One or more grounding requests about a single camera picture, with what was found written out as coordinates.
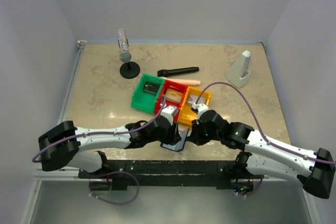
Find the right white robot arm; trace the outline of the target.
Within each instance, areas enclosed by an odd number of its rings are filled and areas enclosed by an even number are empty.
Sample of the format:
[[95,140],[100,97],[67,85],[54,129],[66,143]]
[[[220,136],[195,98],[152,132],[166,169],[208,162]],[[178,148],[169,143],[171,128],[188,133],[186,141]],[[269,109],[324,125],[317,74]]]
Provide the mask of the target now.
[[271,158],[299,172],[306,192],[323,199],[330,197],[335,162],[328,150],[304,150],[268,139],[262,132],[240,123],[229,123],[214,110],[193,109],[197,119],[192,121],[191,135],[187,138],[197,146],[219,141],[233,150],[256,153]]

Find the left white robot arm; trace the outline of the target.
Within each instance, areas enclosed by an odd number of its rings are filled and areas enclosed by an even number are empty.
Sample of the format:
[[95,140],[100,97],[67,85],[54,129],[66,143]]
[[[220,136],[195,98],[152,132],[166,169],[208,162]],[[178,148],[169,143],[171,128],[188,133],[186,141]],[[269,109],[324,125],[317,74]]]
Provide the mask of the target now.
[[39,137],[39,152],[32,161],[41,163],[45,172],[69,166],[103,178],[109,165],[94,150],[143,148],[155,141],[175,145],[181,139],[178,124],[162,115],[112,129],[86,129],[76,127],[73,121],[64,121]]

